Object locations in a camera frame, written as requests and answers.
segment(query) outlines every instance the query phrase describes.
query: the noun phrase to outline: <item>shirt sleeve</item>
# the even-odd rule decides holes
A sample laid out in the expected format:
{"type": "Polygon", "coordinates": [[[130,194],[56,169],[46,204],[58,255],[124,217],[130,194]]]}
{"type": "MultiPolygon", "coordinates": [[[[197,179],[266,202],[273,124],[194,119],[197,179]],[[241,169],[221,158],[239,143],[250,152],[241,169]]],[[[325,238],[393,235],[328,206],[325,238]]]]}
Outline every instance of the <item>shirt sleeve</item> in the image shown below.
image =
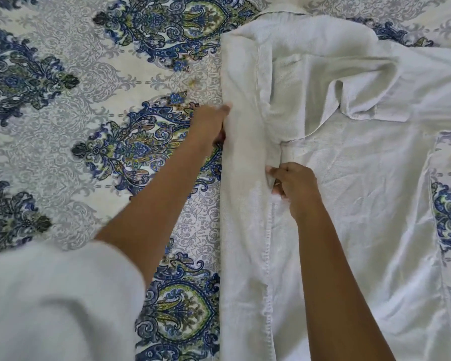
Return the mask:
{"type": "Polygon", "coordinates": [[[116,248],[0,253],[0,361],[133,360],[145,285],[116,248]]]}

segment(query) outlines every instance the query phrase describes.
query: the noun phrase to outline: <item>hand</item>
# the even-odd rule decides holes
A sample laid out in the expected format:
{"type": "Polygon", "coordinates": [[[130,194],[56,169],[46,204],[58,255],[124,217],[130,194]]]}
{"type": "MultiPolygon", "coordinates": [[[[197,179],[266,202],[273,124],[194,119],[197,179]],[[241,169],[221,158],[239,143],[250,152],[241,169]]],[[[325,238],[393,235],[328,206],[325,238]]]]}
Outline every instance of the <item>hand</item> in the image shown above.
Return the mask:
{"type": "Polygon", "coordinates": [[[265,171],[276,179],[272,193],[289,199],[289,210],[294,219],[306,215],[309,208],[322,203],[316,177],[310,168],[288,162],[280,164],[279,168],[267,166],[265,171]]]}
{"type": "Polygon", "coordinates": [[[202,105],[194,110],[191,126],[187,136],[203,142],[207,149],[211,149],[214,143],[223,142],[226,134],[222,129],[222,123],[229,115],[232,104],[215,108],[202,105]]]}

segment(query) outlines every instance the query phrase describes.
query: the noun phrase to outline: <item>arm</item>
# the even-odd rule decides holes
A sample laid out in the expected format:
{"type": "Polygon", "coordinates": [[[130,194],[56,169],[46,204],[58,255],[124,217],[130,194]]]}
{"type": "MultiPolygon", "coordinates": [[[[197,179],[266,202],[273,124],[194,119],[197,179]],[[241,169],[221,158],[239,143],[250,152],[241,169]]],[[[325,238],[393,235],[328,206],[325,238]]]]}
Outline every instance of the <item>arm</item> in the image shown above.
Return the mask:
{"type": "Polygon", "coordinates": [[[267,171],[277,179],[273,192],[290,199],[298,224],[311,359],[394,361],[347,263],[313,171],[298,163],[267,171]]]}
{"type": "Polygon", "coordinates": [[[121,250],[149,282],[192,190],[205,158],[230,108],[202,106],[194,112],[187,138],[164,167],[130,203],[96,235],[121,250]]]}

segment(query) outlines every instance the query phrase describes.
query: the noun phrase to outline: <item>bedsheet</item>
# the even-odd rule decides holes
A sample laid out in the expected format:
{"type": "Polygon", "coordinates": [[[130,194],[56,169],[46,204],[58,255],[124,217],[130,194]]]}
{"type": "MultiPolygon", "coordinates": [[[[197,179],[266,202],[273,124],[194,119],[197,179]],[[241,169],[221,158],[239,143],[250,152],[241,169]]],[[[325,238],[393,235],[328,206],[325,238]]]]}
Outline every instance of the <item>bedsheet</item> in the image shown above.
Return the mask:
{"type": "MultiPolygon", "coordinates": [[[[381,39],[451,47],[451,0],[281,1],[363,23],[381,39]]],[[[219,35],[266,6],[0,0],[0,250],[90,240],[184,138],[191,109],[221,102],[219,35]]],[[[219,357],[220,162],[218,149],[147,292],[138,360],[219,357]]],[[[430,171],[451,317],[451,132],[439,136],[430,171]]]]}

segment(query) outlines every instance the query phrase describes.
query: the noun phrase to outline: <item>forearm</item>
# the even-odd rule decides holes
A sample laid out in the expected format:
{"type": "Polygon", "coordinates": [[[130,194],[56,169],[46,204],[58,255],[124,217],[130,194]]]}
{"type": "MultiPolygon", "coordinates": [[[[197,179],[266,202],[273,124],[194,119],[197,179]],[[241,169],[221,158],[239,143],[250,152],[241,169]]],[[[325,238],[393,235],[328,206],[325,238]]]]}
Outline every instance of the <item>forearm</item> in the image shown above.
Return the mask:
{"type": "Polygon", "coordinates": [[[187,138],[154,179],[96,236],[120,249],[149,282],[210,144],[187,138]]]}
{"type": "Polygon", "coordinates": [[[313,361],[393,361],[321,203],[298,220],[313,361]]]}

